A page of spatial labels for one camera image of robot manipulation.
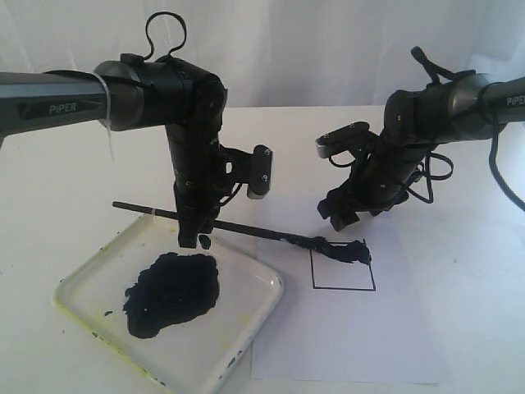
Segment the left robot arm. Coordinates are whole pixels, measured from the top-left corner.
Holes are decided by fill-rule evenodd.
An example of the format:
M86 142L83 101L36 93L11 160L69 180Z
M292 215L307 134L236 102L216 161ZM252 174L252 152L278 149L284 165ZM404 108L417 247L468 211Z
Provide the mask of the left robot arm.
M1 137L86 121L110 131L163 126L171 154L178 243L196 247L212 231L221 201L245 182L249 153L219 141L227 91L220 78L173 57L132 54L94 72L1 74Z

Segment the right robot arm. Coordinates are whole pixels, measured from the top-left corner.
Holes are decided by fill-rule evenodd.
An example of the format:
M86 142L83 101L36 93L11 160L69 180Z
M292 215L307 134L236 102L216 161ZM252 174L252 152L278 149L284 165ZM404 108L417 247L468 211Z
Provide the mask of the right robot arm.
M348 179L327 192L317 211L337 231L357 222L362 212L388 212L416 194L413 183L439 180L430 170L439 145L497 141L509 123L523 120L522 78L497 82L472 72L421 91L397 90L386 102L380 134L356 121L317 139L320 158L344 151L354 158Z

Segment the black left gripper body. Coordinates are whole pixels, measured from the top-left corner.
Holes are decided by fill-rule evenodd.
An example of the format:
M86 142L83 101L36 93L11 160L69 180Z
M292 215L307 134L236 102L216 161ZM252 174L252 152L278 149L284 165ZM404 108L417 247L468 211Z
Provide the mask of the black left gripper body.
M176 209L187 220L212 221L246 182L246 152L221 144L173 143Z

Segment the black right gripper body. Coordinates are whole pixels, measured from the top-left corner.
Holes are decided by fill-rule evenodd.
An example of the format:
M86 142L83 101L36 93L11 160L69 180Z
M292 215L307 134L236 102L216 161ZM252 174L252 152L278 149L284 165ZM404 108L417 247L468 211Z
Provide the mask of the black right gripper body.
M327 192L317 211L324 219L344 211L376 216L403 203L409 197L409 178L430 149L428 139L411 136L404 144L396 145L382 132L366 152L354 159L348 179Z

